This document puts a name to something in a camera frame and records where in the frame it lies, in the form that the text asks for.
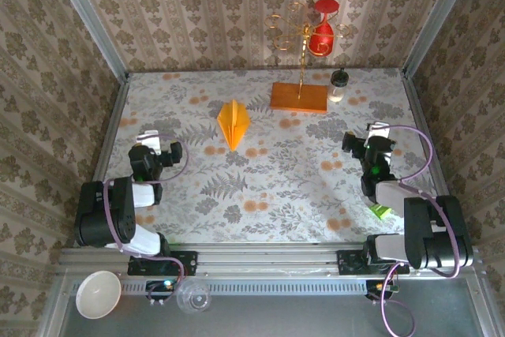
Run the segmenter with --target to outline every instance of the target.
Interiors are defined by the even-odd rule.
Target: white bowl
[[[87,319],[99,319],[108,315],[121,297],[121,282],[110,271],[97,271],[79,286],[76,306]]]

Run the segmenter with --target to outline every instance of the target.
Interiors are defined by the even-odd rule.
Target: floral tablecloth
[[[305,83],[326,84],[332,71],[307,70]],[[328,103],[326,114],[270,109],[272,83],[297,83],[297,70],[133,74],[107,177],[130,175],[136,135],[157,129],[187,143],[190,161],[183,175],[163,185],[160,205],[136,214],[140,225],[170,242],[361,242],[368,234],[401,231],[394,213],[381,221],[368,210],[360,164],[341,149],[344,132],[363,137],[367,122],[414,125],[400,73],[348,73],[344,100]],[[246,105],[251,119],[235,152],[216,121],[232,99]],[[398,141],[397,177],[422,166],[415,134],[395,130],[391,138]],[[163,177],[180,169],[166,168]],[[434,192],[429,173],[414,183]]]

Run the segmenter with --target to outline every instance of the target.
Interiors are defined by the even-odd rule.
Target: yellow paper object
[[[237,103],[235,99],[225,104],[219,112],[218,123],[233,152],[249,127],[250,120],[245,105]]]

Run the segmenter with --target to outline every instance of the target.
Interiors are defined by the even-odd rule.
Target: orange wooden base
[[[275,82],[271,88],[270,108],[272,110],[296,110],[301,112],[326,113],[327,87],[304,84],[298,98],[298,83]]]

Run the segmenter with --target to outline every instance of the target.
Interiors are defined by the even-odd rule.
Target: patterned wall
[[[130,71],[293,66],[297,51],[272,45],[279,30],[264,19],[313,0],[92,0]],[[399,67],[435,0],[338,0],[336,23],[351,33],[315,66]]]
[[[505,0],[458,0],[414,83],[505,315]]]
[[[69,0],[0,0],[0,335],[34,335],[118,83]]]

